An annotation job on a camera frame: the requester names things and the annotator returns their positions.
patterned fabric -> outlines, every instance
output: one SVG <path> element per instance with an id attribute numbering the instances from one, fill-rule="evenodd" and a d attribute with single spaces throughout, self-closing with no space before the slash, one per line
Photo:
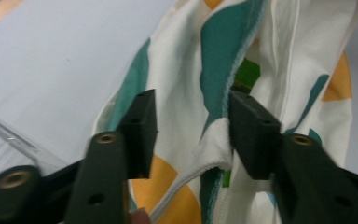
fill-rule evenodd
<path id="1" fill-rule="evenodd" d="M 342 166 L 351 123 L 345 56 L 331 75 L 357 20 L 352 0 L 179 0 L 97 123 L 97 132 L 107 120 L 114 130 L 138 92 L 156 89 L 151 179 L 131 181 L 133 205 L 153 223 L 279 222 L 269 181 L 252 180 L 233 153 L 227 94 L 233 84 L 249 91 L 282 133 L 308 134 Z"/>

green pattern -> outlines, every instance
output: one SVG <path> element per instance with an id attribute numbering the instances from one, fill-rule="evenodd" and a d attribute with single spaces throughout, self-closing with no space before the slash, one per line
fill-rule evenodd
<path id="1" fill-rule="evenodd" d="M 260 77 L 260 66 L 257 63 L 243 59 L 240 68 L 235 75 L 233 88 L 236 91 L 250 93 L 255 82 Z"/>
<path id="2" fill-rule="evenodd" d="M 223 188 L 229 187 L 229 181 L 231 180 L 231 170 L 225 171 L 225 176 L 223 177 Z"/>

white fabric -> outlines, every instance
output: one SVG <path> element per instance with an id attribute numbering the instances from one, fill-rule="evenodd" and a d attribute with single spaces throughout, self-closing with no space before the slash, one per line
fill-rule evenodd
<path id="1" fill-rule="evenodd" d="M 283 132 L 299 123 L 318 77 L 333 74 L 357 22 L 358 1 L 270 1 L 259 31 L 261 77 L 251 94 L 281 121 Z M 326 87 L 324 85 L 318 94 L 309 113 L 296 128 L 296 133 L 308 134 L 317 119 L 315 117 L 323 115 L 318 113 Z M 348 145 L 340 144 L 342 137 L 347 136 L 339 134 L 347 133 L 351 124 L 351 112 L 346 111 L 348 108 L 345 106 L 344 109 L 342 115 L 345 119 L 341 119 L 341 128 L 345 130 L 330 134 L 327 144 L 331 147 L 330 155 L 341 165 Z M 321 130 L 326 129 L 321 125 L 328 126 L 328 123 L 318 125 L 317 129 Z M 327 130 L 331 132 L 339 127 L 330 128 Z M 238 156 L 234 154 L 234 161 L 237 160 Z M 234 162 L 233 174 L 241 170 L 241 165 Z M 216 215 L 215 223 L 279 223 L 274 207 L 264 211 L 251 208 L 256 192 L 255 181 L 249 176 L 232 175 L 230 188 L 220 192 L 223 195 L 219 195 L 218 211 L 215 212 L 220 216 Z M 259 206 L 259 209 L 266 207 L 263 204 Z M 235 211 L 236 208 L 241 208 L 241 212 Z M 255 219 L 260 216 L 259 213 L 264 214 L 266 222 Z"/>
<path id="2" fill-rule="evenodd" d="M 318 115 L 313 118 L 311 128 L 324 140 L 324 149 L 339 167 L 345 164 L 350 139 L 351 100 L 323 102 Z"/>
<path id="3" fill-rule="evenodd" d="M 155 154 L 179 174 L 186 169 L 208 116 L 199 82 L 200 34 L 194 27 L 203 24 L 207 10 L 210 9 L 201 1 L 187 1 L 176 13 L 164 17 L 151 35 L 148 50 L 150 67 L 146 88 L 156 89 L 157 100 Z M 174 150 L 181 153 L 172 158 Z"/>
<path id="4" fill-rule="evenodd" d="M 228 119 L 218 119 L 205 131 L 186 169 L 179 174 L 150 217 L 156 223 L 177 191 L 190 180 L 214 167 L 223 170 L 232 166 L 232 151 L 227 135 Z"/>

finger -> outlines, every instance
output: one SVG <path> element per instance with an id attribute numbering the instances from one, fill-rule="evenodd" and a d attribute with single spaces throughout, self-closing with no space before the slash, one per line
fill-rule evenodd
<path id="1" fill-rule="evenodd" d="M 131 213 L 131 224 L 152 224 L 152 222 L 145 209 L 139 208 Z"/>

yellow pattern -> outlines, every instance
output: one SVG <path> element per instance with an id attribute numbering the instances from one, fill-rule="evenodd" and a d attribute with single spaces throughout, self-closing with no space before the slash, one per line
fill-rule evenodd
<path id="1" fill-rule="evenodd" d="M 347 56 L 343 53 L 322 100 L 337 101 L 351 98 L 351 72 Z"/>
<path id="2" fill-rule="evenodd" d="M 150 213 L 176 177 L 177 172 L 165 160 L 155 155 L 151 178 L 132 180 L 137 206 L 145 207 L 146 211 Z M 201 223 L 200 205 L 188 185 L 182 187 L 175 195 L 158 223 Z"/>
<path id="3" fill-rule="evenodd" d="M 211 9 L 214 10 L 223 0 L 205 0 L 205 4 Z"/>

